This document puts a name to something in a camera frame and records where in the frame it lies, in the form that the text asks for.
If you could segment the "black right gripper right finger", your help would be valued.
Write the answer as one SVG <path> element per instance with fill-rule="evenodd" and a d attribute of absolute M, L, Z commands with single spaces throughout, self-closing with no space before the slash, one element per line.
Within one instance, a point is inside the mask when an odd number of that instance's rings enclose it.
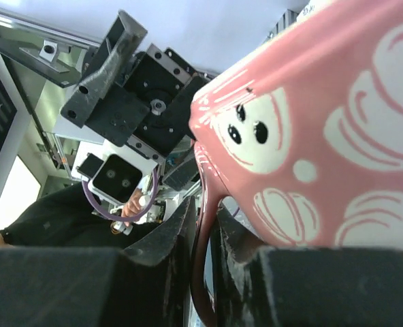
<path fill-rule="evenodd" d="M 403 326 L 403 253 L 280 249 L 222 208 L 211 234 L 219 326 Z"/>

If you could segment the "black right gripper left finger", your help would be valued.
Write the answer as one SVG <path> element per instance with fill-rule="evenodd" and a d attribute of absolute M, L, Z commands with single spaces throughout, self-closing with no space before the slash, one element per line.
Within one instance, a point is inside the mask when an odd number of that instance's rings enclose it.
<path fill-rule="evenodd" d="M 125 250 L 0 249 L 0 326 L 186 326 L 197 209 Z"/>

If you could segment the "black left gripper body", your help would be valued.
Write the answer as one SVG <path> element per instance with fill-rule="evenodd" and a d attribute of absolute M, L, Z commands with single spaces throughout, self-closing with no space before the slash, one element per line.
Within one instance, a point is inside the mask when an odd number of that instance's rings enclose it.
<path fill-rule="evenodd" d="M 126 63 L 117 61 L 112 79 L 102 67 L 107 60 L 101 46 L 86 62 L 80 82 L 61 108 L 62 117 L 152 160 L 164 160 L 184 137 L 193 137 L 191 102 L 210 75 L 173 49 L 160 50 L 154 44 Z"/>

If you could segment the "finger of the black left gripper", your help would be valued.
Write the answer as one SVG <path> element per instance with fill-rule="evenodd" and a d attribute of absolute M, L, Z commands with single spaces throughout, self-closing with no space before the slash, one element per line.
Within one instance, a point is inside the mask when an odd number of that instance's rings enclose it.
<path fill-rule="evenodd" d="M 199 170 L 195 159 L 194 143 L 194 140 L 184 139 L 167 156 L 160 178 L 161 185 L 174 191 L 182 191 L 189 183 L 197 180 Z"/>
<path fill-rule="evenodd" d="M 119 10 L 88 68 L 61 108 L 61 116 L 83 127 L 137 50 L 147 30 L 126 11 Z"/>

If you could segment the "pink round mug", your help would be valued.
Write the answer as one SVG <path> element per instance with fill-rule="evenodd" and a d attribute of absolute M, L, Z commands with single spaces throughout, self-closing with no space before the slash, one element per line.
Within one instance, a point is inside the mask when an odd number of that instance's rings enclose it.
<path fill-rule="evenodd" d="M 196 92 L 202 199 L 191 291 L 219 202 L 279 247 L 403 251 L 403 1 L 332 1 Z"/>

